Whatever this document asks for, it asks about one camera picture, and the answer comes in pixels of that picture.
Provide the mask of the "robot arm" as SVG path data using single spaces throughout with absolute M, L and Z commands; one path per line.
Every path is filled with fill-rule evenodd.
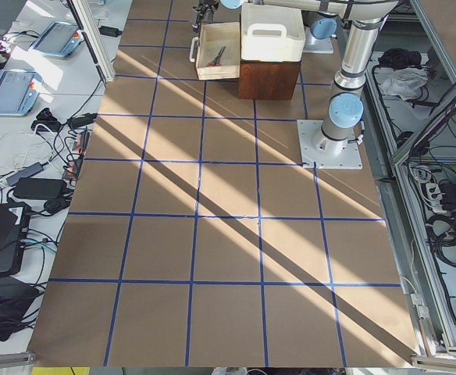
M 388 13 L 397 1 L 253 1 L 257 10 L 271 5 L 339 16 L 351 22 L 344 56 L 333 78 L 326 118 L 299 120 L 301 158 L 304 165 L 321 168 L 355 169 L 360 163 L 359 138 L 353 140 L 354 127 L 362 121 L 360 99 L 365 69 L 373 45 Z

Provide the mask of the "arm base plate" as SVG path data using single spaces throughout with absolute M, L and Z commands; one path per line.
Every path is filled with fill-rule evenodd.
M 332 141 L 322 133 L 322 120 L 298 120 L 301 164 L 306 169 L 361 170 L 358 142 L 351 130 L 346 139 Z
M 306 34 L 303 53 L 333 54 L 331 37 L 317 39 L 312 34 Z

